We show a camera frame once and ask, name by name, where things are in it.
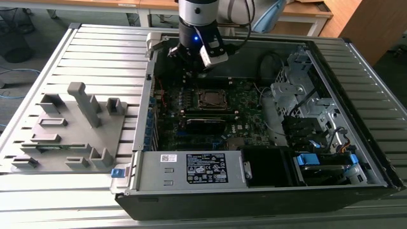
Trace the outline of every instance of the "metal frame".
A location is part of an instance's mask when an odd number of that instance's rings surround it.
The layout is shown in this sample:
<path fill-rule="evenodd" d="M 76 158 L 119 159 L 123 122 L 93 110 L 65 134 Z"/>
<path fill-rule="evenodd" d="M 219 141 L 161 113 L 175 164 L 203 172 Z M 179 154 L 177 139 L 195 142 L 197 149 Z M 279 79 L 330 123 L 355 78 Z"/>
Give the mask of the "metal frame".
<path fill-rule="evenodd" d="M 176 33 L 175 29 L 136 28 L 123 26 L 81 25 L 81 28 L 99 28 L 99 41 L 109 46 L 127 44 L 127 48 L 135 46 L 128 40 L 129 34 L 137 34 L 132 39 L 147 38 L 151 31 L 163 33 Z M 63 76 L 53 77 L 61 56 L 73 40 L 77 29 L 68 29 L 61 42 L 53 52 L 44 70 L 28 92 L 28 95 L 16 111 L 8 127 L 0 137 L 0 150 L 4 150 L 4 143 L 25 133 L 23 127 L 31 127 L 36 119 L 29 114 L 37 114 L 32 106 L 32 101 L 41 92 L 44 82 L 68 80 Z M 374 71 L 350 48 L 348 43 L 342 39 L 310 38 L 304 36 L 260 35 L 254 37 L 272 37 L 284 39 L 312 40 L 320 49 L 324 59 L 336 74 L 344 92 L 352 100 L 358 113 L 364 119 L 379 146 L 394 165 L 399 177 L 407 180 L 407 121 L 403 119 L 406 113 L 398 109 L 396 100 L 382 86 L 376 85 Z M 108 53 L 111 58 L 127 56 L 128 53 Z M 127 84 L 140 86 L 141 78 L 121 77 L 121 86 Z M 132 140 L 135 137 L 137 99 L 129 99 L 120 95 L 121 101 L 135 104 L 127 110 L 127 121 L 121 131 L 121 142 L 119 145 L 116 163 L 127 164 L 132 158 Z M 199 221 L 133 221 L 124 210 L 115 202 L 113 195 L 108 188 L 111 178 L 108 174 L 4 174 L 0 176 L 0 225 L 3 228 L 192 228 L 204 226 L 243 226 L 243 225 L 274 225 L 286 224 L 287 228 L 294 228 L 295 224 L 302 224 L 304 228 L 340 226 L 359 228 L 360 225 L 384 227 L 398 226 L 407 222 L 407 191 L 402 191 L 380 200 L 370 200 L 346 207 L 344 209 L 315 214 L 280 215 L 268 218 L 221 218 L 201 219 Z"/>

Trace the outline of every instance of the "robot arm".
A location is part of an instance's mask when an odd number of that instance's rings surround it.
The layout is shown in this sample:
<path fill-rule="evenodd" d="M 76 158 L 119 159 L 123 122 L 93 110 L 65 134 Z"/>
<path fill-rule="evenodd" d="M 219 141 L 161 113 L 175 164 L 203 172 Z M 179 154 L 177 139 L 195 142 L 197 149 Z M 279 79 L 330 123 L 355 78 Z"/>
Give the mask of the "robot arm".
<path fill-rule="evenodd" d="M 250 29 L 268 32 L 283 12 L 286 0 L 176 0 L 179 3 L 179 45 L 171 49 L 169 56 L 179 57 L 187 72 L 204 69 L 228 60 L 242 46 L 224 44 L 217 18 L 234 21 Z"/>

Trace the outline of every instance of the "blue tab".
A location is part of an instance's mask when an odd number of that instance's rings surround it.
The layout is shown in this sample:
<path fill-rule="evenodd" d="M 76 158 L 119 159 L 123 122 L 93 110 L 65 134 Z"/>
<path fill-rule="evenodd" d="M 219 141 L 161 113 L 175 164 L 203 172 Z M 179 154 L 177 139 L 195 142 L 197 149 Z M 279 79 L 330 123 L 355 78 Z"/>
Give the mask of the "blue tab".
<path fill-rule="evenodd" d="M 311 144 L 315 146 L 315 148 L 320 148 L 320 144 L 318 144 L 315 141 L 310 140 Z"/>
<path fill-rule="evenodd" d="M 298 156 L 298 162 L 300 166 L 316 166 L 320 164 L 316 154 L 300 154 Z"/>
<path fill-rule="evenodd" d="M 112 172 L 109 175 L 112 178 L 125 178 L 124 169 L 120 169 L 120 168 L 112 169 Z"/>
<path fill-rule="evenodd" d="M 298 162 L 299 162 L 299 165 L 303 166 L 304 165 L 304 160 L 300 156 L 298 156 Z"/>
<path fill-rule="evenodd" d="M 354 164 L 356 164 L 359 162 L 358 157 L 356 157 L 355 154 L 351 154 L 351 160 L 352 160 Z"/>

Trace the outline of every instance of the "metal table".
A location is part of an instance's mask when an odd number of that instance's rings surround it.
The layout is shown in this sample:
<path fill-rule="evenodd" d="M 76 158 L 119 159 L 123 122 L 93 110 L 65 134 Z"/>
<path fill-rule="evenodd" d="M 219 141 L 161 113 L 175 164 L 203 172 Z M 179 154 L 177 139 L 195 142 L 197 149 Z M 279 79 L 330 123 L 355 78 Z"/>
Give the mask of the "metal table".
<path fill-rule="evenodd" d="M 121 130 L 116 162 L 131 160 L 137 105 L 147 63 L 145 39 L 151 31 L 173 29 L 119 26 L 72 26 L 51 56 L 41 74 L 15 113 L 0 138 L 0 158 L 9 146 L 19 144 L 41 112 L 35 105 L 41 93 L 67 93 L 72 81 L 84 82 L 87 93 L 99 101 L 119 97 L 129 104 Z M 390 89 L 366 63 L 351 43 L 342 39 L 271 36 L 312 40 L 336 73 L 371 133 L 392 162 L 400 178 L 407 180 L 407 112 Z M 370 200 L 336 211 L 319 214 L 280 215 L 200 220 L 133 221 L 113 200 L 108 174 L 7 174 L 0 166 L 0 224 L 16 228 L 151 227 L 192 228 L 225 225 L 270 225 L 302 223 L 303 228 L 395 225 L 394 218 L 407 216 L 407 192 L 382 200 Z"/>

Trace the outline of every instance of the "wooden desk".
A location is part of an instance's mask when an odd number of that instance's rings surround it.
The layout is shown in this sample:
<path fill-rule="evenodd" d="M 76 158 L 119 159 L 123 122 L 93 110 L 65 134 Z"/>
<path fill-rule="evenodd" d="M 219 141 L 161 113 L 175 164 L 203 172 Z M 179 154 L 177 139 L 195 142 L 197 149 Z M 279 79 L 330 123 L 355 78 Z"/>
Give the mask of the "wooden desk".
<path fill-rule="evenodd" d="M 137 13 L 140 15 L 141 27 L 151 27 L 149 16 L 152 14 L 164 14 L 164 15 L 177 15 L 177 4 L 173 0 L 140 0 L 137 5 Z M 331 12 L 323 12 L 319 10 L 314 3 L 300 3 L 294 2 L 286 5 L 283 15 L 279 18 L 279 21 L 284 22 L 299 22 L 310 23 L 311 27 L 306 35 L 318 36 L 324 25 L 326 21 L 334 16 Z M 276 25 L 276 29 L 287 31 L 287 25 Z"/>
<path fill-rule="evenodd" d="M 1 0 L 0 6 L 47 10 L 137 13 L 141 27 L 151 27 L 149 18 L 152 14 L 177 15 L 177 4 L 173 0 Z M 287 29 L 296 29 L 298 25 L 290 22 L 296 22 L 298 24 L 310 23 L 311 26 L 306 29 L 304 35 L 318 36 L 327 19 L 331 17 L 332 13 L 319 11 L 315 4 L 294 2 L 284 8 L 276 31 L 288 33 Z"/>

